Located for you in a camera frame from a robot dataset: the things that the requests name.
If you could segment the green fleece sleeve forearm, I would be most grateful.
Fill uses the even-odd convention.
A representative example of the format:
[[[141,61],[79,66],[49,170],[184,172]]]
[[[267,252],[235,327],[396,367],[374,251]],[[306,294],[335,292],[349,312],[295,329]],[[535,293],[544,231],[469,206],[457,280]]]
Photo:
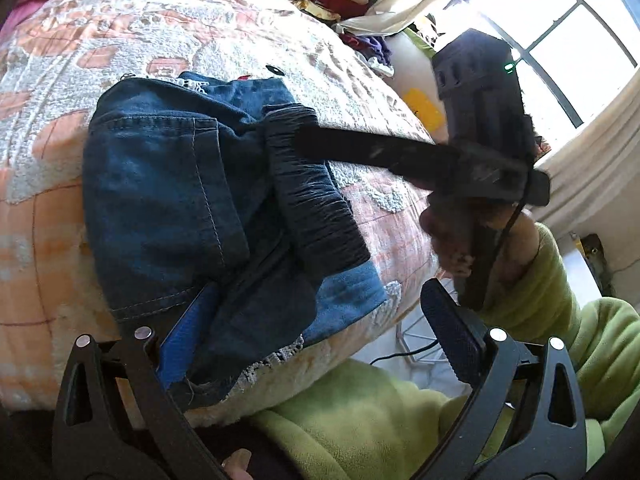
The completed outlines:
[[[594,465],[639,401],[639,315],[617,298],[578,306],[551,232],[520,223],[528,261],[516,281],[488,292],[480,317],[516,340],[562,339],[584,401],[587,463]],[[349,360],[250,422],[305,479],[408,479],[464,402]]]

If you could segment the person's right hand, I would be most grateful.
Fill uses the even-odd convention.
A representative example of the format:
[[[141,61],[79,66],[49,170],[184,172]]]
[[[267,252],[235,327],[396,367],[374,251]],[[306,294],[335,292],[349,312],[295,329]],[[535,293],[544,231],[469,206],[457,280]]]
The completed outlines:
[[[428,206],[420,215],[420,225],[431,237],[440,267],[454,278],[468,278],[472,272],[473,226],[503,232],[515,207],[507,204],[473,203],[428,196]],[[516,282],[533,262],[539,247],[535,221],[526,212],[519,212],[506,233],[491,278],[503,285]]]

